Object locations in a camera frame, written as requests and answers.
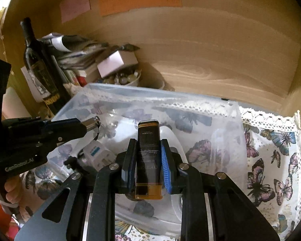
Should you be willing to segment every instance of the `cardboard box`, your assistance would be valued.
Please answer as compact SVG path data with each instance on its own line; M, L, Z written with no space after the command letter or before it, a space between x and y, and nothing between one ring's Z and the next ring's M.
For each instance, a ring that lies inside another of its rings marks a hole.
M121 69L138 64L134 52L116 51L97 65L102 78Z

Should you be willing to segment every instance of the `metal bolt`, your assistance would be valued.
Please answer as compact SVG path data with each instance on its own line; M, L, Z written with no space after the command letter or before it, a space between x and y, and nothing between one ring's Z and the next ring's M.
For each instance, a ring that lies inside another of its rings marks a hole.
M179 164L179 168L182 170L187 170L190 166L186 163Z
M112 164L109 165L109 168L110 168L111 170L116 170L116 169L119 168L119 165L118 165L117 163L112 163Z
M226 179L226 174L224 172L217 172L216 175L219 179Z
M81 174L79 172L75 172L71 175L72 179L80 179L80 177L81 177Z

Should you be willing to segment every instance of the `tablecloth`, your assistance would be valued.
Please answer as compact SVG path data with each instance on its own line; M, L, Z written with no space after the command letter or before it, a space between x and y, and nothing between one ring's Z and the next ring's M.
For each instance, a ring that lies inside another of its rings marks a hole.
M241 107L240 112L247 150L245 194L273 226L280 239L285 240L301 220L299 112L294 117L275 116ZM60 146L60 156L56 162L67 159L72 149L71 144ZM196 167L198 160L194 155L201 151L203 148L199 143L188 150L186 156L191 165ZM62 182L47 165L28 171L22 177L25 194L20 202L20 212L27 220ZM151 211L150 204L145 206ZM158 236L116 220L116 240L163 241L176 238Z

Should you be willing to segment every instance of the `blue label sticker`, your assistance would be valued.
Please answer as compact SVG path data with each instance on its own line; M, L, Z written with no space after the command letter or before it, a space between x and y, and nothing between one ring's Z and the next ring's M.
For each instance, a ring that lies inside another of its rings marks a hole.
M94 151L91 153L92 156L95 156L95 154L100 150L100 147L97 147L94 149Z

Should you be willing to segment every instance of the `wine bottle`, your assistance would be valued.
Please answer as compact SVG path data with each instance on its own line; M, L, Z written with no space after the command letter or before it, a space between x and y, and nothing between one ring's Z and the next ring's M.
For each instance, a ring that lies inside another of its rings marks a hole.
M70 95L64 88L44 44L35 38L30 18L25 18L20 25L26 40L24 63L44 102L55 115L70 100Z

